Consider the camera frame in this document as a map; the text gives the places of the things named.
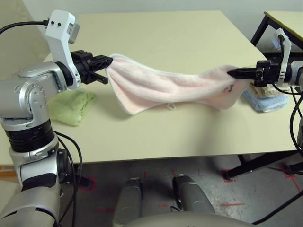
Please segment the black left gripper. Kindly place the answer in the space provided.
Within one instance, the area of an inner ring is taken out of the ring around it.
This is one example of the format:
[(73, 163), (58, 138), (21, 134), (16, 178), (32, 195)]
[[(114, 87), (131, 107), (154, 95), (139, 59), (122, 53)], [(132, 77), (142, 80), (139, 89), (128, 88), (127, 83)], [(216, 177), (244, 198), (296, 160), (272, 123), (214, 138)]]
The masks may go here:
[(97, 74), (97, 71), (110, 66), (113, 58), (104, 55), (93, 56), (92, 53), (84, 50), (71, 52), (71, 57), (80, 74), (81, 83), (90, 84), (95, 81), (102, 84), (108, 83), (108, 78)]

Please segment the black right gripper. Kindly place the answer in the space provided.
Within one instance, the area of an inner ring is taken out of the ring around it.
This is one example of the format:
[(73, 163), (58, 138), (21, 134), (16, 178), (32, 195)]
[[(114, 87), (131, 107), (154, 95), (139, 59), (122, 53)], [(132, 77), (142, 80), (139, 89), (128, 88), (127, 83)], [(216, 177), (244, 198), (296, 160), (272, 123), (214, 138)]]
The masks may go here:
[(255, 87), (265, 87), (278, 82), (280, 68), (280, 63), (271, 60), (257, 61), (256, 68), (237, 68), (228, 71), (228, 74), (235, 79), (254, 80)]

